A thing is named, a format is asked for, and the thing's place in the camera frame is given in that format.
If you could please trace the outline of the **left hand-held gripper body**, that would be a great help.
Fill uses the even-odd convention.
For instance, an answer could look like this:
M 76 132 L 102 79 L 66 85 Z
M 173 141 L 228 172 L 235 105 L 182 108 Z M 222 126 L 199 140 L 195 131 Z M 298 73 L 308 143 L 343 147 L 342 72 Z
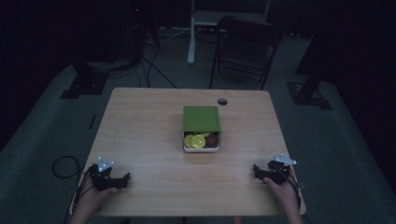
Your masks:
M 113 161 L 104 160 L 102 157 L 97 159 L 89 168 L 90 177 L 93 185 L 97 190 L 103 191 L 106 189 L 116 188 L 120 182 L 124 182 L 123 178 L 112 178 L 110 176 L 112 171 Z

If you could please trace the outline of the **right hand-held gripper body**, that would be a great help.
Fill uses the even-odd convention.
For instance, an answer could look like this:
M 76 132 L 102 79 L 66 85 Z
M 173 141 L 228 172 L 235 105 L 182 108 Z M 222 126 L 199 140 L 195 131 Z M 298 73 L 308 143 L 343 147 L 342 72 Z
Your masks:
M 264 176 L 270 178 L 278 185 L 282 185 L 289 179 L 289 169 L 297 163 L 284 153 L 278 155 L 270 155 L 267 163 L 268 170 L 264 172 Z

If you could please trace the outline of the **white box drawer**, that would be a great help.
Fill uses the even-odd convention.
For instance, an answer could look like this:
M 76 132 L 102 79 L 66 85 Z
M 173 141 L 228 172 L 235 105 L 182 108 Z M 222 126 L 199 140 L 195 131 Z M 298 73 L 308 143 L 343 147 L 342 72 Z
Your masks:
M 221 134 L 219 133 L 219 132 L 211 132 L 211 133 L 213 133 L 213 134 L 215 134 L 216 136 L 217 136 L 217 138 L 218 138 L 218 146 L 217 147 L 207 147 L 207 146 L 205 146 L 204 148 L 186 148 L 185 146 L 184 146 L 184 138 L 185 138 L 185 136 L 186 135 L 188 135 L 188 134 L 191 134 L 192 136 L 194 136 L 194 135 L 197 135 L 197 134 L 199 134 L 199 133 L 206 133 L 206 132 L 184 132 L 183 133 L 183 149 L 186 151 L 186 152 L 189 152 L 189 153 L 198 153 L 198 152 L 217 152 L 218 150 L 219 150 L 219 148 L 220 148 L 220 141 L 221 141 Z

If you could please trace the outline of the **person's right hand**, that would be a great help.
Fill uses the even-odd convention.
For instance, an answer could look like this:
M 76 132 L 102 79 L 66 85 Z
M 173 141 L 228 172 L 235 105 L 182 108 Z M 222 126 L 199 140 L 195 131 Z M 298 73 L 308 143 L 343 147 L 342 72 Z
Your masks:
M 271 189 L 271 191 L 275 194 L 276 199 L 280 204 L 282 210 L 284 208 L 286 209 L 295 208 L 299 210 L 298 198 L 294 189 L 295 187 L 294 172 L 292 170 L 290 170 L 289 180 L 285 181 L 282 185 L 276 184 L 270 178 L 267 177 L 265 177 L 264 180 Z

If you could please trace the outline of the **person's left hand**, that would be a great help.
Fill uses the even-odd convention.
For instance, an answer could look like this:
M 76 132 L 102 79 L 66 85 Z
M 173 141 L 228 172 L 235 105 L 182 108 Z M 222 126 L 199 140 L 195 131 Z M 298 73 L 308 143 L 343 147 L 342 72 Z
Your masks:
M 80 217 L 91 217 L 99 210 L 105 199 L 117 191 L 118 190 L 116 188 L 99 191 L 92 183 L 92 180 L 88 177 L 84 181 L 84 186 L 81 194 L 79 195 L 74 215 Z

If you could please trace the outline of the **brown lid capsule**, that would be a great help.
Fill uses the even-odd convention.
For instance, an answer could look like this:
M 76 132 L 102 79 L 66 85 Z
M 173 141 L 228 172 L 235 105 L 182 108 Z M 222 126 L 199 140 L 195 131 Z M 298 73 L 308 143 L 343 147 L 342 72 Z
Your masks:
M 205 138 L 205 145 L 207 147 L 217 147 L 218 146 L 218 138 L 215 134 L 211 133 Z

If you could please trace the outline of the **green box sleeve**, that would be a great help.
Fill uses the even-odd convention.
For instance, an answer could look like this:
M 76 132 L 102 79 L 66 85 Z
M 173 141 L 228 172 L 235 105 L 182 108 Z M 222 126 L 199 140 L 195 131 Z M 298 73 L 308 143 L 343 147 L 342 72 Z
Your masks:
M 184 132 L 220 132 L 219 109 L 216 106 L 184 106 Z

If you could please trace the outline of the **black stand base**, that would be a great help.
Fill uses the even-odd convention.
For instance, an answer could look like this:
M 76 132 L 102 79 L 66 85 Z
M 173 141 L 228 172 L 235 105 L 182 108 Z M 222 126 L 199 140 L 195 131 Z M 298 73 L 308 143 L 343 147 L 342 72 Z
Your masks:
M 73 63 L 77 75 L 62 99 L 77 99 L 80 95 L 101 95 L 106 85 L 109 73 L 93 68 L 87 63 Z
M 309 76 L 304 82 L 288 81 L 287 87 L 296 105 L 316 105 L 322 110 L 332 110 L 332 106 L 321 94 L 318 86 L 321 75 Z

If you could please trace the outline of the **black folding chair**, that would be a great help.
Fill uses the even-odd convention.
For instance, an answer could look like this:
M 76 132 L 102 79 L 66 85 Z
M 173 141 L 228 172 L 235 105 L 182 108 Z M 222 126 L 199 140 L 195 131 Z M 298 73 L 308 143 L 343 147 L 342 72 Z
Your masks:
M 209 88 L 212 88 L 215 69 L 225 67 L 260 77 L 263 90 L 283 32 L 267 22 L 249 21 L 233 16 L 221 18 L 216 27 L 216 48 Z

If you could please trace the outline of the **dark equipment with red light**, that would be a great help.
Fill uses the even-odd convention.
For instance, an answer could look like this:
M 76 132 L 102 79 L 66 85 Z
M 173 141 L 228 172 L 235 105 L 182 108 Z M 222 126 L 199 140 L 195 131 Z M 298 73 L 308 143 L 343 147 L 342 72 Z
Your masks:
M 145 38 L 150 35 L 161 49 L 158 25 L 158 0 L 124 0 L 128 27 L 128 53 L 134 61 L 143 55 Z

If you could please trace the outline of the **white desk frame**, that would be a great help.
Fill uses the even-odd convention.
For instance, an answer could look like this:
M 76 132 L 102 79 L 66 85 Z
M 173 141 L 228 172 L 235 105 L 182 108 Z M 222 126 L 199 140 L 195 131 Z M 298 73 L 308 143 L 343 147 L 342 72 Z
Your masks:
M 272 0 L 264 0 L 264 7 L 261 13 L 253 12 L 233 12 L 218 10 L 201 10 L 196 8 L 196 0 L 191 0 L 191 24 L 190 24 L 190 44 L 187 57 L 188 64 L 195 62 L 195 35 L 197 26 L 215 26 L 217 22 L 225 16 L 235 16 L 243 19 L 265 22 Z

